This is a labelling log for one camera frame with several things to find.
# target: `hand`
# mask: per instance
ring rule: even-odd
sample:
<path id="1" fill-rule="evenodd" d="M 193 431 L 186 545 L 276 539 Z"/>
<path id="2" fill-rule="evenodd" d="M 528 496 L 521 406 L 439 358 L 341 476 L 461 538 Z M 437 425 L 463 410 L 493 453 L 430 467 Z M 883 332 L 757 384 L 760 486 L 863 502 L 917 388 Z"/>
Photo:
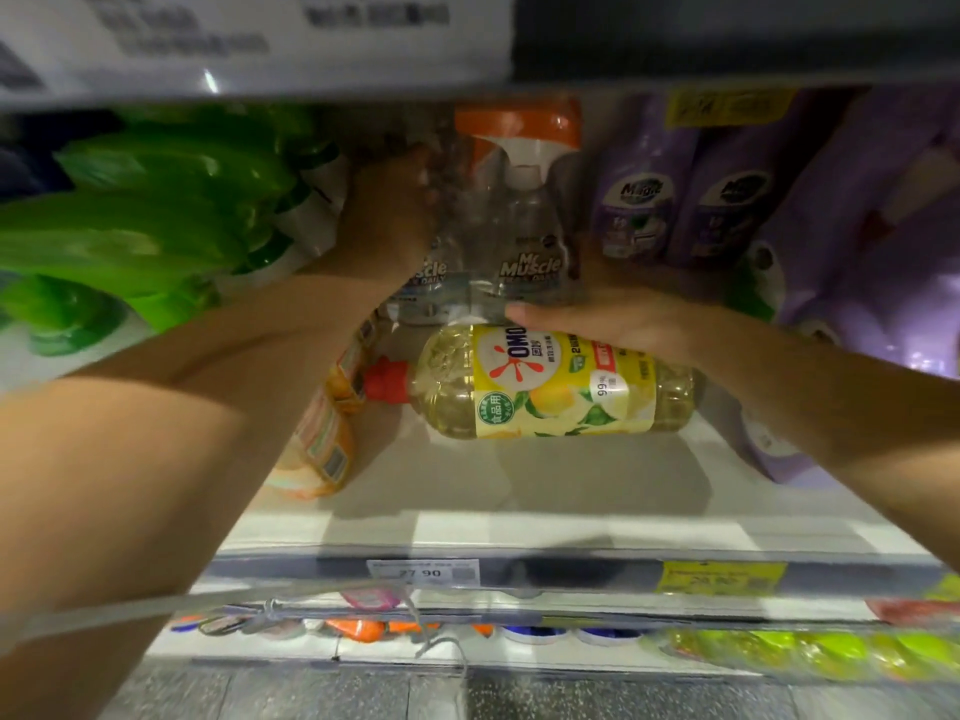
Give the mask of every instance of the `hand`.
<path id="1" fill-rule="evenodd" d="M 663 283 L 667 271 L 652 268 L 639 277 L 593 244 L 583 248 L 581 262 L 585 302 L 555 308 L 510 303 L 507 318 L 539 331 L 572 333 L 696 366 L 691 338 L 697 329 L 709 327 L 712 306 L 639 284 L 641 279 Z"/>
<path id="2" fill-rule="evenodd" d="M 425 145 L 356 172 L 337 228 L 338 259 L 399 289 L 424 265 L 435 236 Z"/>

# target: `green leaf illustration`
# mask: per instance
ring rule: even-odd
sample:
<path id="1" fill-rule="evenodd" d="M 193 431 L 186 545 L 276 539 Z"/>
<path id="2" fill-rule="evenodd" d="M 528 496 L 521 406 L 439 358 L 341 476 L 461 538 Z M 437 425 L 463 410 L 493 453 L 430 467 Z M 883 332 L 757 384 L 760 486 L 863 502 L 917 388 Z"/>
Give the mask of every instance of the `green leaf illustration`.
<path id="1" fill-rule="evenodd" d="M 537 407 L 535 407 L 534 403 L 530 401 L 529 395 L 527 396 L 527 400 L 523 403 L 523 408 L 526 409 L 530 414 L 532 414 L 538 420 L 550 419 L 550 417 L 547 416 L 546 414 L 541 414 L 539 411 L 537 411 Z"/>
<path id="2" fill-rule="evenodd" d="M 616 421 L 617 420 L 615 418 L 604 411 L 603 407 L 601 407 L 599 404 L 594 404 L 592 407 L 590 407 L 590 411 L 586 413 L 586 416 L 577 423 L 588 424 L 592 427 L 599 427 Z"/>

